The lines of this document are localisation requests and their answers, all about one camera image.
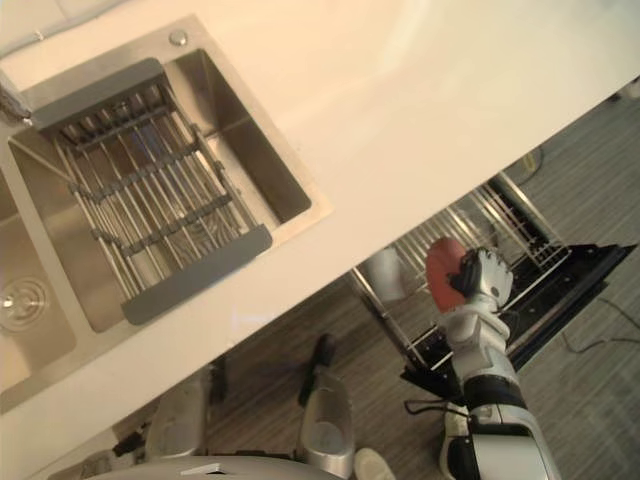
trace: red object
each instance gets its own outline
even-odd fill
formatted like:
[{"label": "red object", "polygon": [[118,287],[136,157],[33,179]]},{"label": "red object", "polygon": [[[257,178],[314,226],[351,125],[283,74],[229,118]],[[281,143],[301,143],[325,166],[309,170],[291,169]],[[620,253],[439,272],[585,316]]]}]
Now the red object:
[{"label": "red object", "polygon": [[427,252],[427,282],[438,310],[443,313],[464,303],[462,294],[449,284],[449,276],[460,273],[460,261],[466,253],[460,242],[449,237],[434,242]]}]

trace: faucet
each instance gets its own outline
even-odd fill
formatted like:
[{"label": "faucet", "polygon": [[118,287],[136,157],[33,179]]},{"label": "faucet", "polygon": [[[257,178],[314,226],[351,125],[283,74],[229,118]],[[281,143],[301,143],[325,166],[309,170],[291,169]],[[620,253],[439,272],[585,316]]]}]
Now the faucet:
[{"label": "faucet", "polygon": [[31,109],[2,70],[0,70],[0,121],[7,125],[31,124]]}]

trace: open dishwasher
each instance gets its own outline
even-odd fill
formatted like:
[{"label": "open dishwasher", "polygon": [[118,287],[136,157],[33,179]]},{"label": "open dishwasher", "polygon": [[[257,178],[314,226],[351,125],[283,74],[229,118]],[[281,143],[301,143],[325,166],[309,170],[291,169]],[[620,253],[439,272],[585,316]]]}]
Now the open dishwasher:
[{"label": "open dishwasher", "polygon": [[427,252],[443,237],[467,250],[493,249],[509,263],[513,289],[499,316],[511,331],[507,353],[516,369],[606,287],[606,276],[635,248],[567,245],[500,172],[383,250],[395,257],[403,292],[375,285],[380,266],[372,260],[381,252],[353,268],[352,286],[405,360],[402,378],[445,399],[460,390],[425,278]]}]

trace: black cable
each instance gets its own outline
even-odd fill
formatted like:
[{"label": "black cable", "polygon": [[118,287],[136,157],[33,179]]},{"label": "black cable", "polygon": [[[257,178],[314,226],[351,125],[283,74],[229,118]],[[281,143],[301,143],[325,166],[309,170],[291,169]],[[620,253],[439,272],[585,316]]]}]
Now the black cable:
[{"label": "black cable", "polygon": [[516,319],[514,324],[509,328],[511,333],[509,335],[508,341],[510,342],[511,340],[513,340],[513,336],[515,335],[516,331],[518,330],[518,327],[520,327],[520,314],[518,312],[516,312],[515,310],[500,310],[498,312],[498,315],[511,315],[512,317],[514,317]]},{"label": "black cable", "polygon": [[595,342],[590,343],[586,347],[576,348],[569,343],[569,339],[567,338],[567,335],[564,332],[562,332],[562,338],[564,340],[565,345],[567,346],[567,350],[569,350],[571,353],[576,353],[576,354],[585,353],[586,351],[591,350],[593,347],[597,347],[598,345],[603,345],[605,343],[612,343],[612,342],[633,343],[633,344],[640,345],[640,340],[637,340],[635,338],[613,337],[613,338],[601,338],[600,340],[596,340]]},{"label": "black cable", "polygon": [[405,400],[404,401],[404,409],[407,411],[407,413],[409,415],[419,415],[419,414],[421,414],[423,412],[438,411],[438,412],[453,413],[453,414],[456,414],[456,415],[460,415],[461,417],[469,418],[469,415],[467,415],[466,413],[460,412],[458,410],[454,410],[453,408],[447,408],[447,407],[445,407],[443,405],[438,405],[438,406],[429,405],[429,406],[421,407],[421,408],[418,408],[418,409],[415,409],[415,410],[410,408],[410,405],[412,403],[417,403],[417,404],[421,404],[422,403],[423,404],[423,403],[429,403],[429,402],[430,402],[429,400]]},{"label": "black cable", "polygon": [[[602,303],[605,303],[607,305],[609,305],[611,308],[613,308],[614,310],[616,310],[620,315],[622,315],[625,320],[629,321],[629,323],[631,323],[631,325],[633,325],[635,328],[637,328],[638,330],[640,330],[640,323],[638,323],[637,320],[635,320],[631,315],[629,315],[625,310],[622,309],[622,307],[620,307],[619,305],[615,304],[614,302],[612,302],[611,300],[609,300],[608,298],[602,298],[602,297],[598,297],[597,300],[601,301]],[[569,350],[571,353],[575,353],[575,354],[582,354],[585,353],[589,350],[591,350],[594,347],[597,347],[598,345],[604,345],[605,343],[631,343],[634,345],[640,345],[640,340],[636,339],[636,338],[629,338],[629,337],[612,337],[612,338],[601,338],[600,340],[596,340],[595,342],[592,342],[588,345],[586,345],[585,347],[582,348],[576,348],[573,345],[571,345],[571,343],[569,342],[569,339],[567,338],[567,334],[562,332],[562,339],[564,340],[564,343],[567,347],[567,350]]]},{"label": "black cable", "polygon": [[613,308],[614,310],[617,310],[618,313],[620,315],[622,315],[624,318],[626,318],[629,323],[631,323],[631,325],[633,325],[634,327],[636,327],[638,330],[640,330],[640,323],[638,323],[637,320],[635,320],[631,315],[629,315],[627,312],[625,312],[622,307],[618,306],[617,304],[613,303],[611,300],[609,300],[608,298],[602,298],[602,297],[598,297],[597,298],[598,301],[609,305],[611,308]]},{"label": "black cable", "polygon": [[538,145],[537,149],[540,152],[540,158],[538,159],[538,166],[524,180],[522,180],[521,182],[516,184],[519,187],[521,187],[522,185],[527,183],[529,180],[531,180],[533,177],[535,177],[538,174],[538,172],[540,171],[540,169],[542,168],[542,164],[544,163],[544,149],[542,148],[542,145]]}]

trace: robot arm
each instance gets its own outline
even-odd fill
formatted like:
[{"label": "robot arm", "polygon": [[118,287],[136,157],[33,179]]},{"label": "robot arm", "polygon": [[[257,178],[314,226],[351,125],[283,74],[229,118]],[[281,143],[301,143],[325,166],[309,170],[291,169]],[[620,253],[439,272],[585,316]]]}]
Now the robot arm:
[{"label": "robot arm", "polygon": [[[450,462],[458,461],[457,475],[465,479],[558,480],[506,354],[509,328],[496,315],[509,298],[512,280],[506,263],[484,248],[470,251],[460,274],[450,279],[466,303],[444,315],[439,325],[471,417],[469,436],[460,443],[463,450]],[[460,462],[460,455],[466,461]],[[462,472],[460,463],[467,465]]]}]

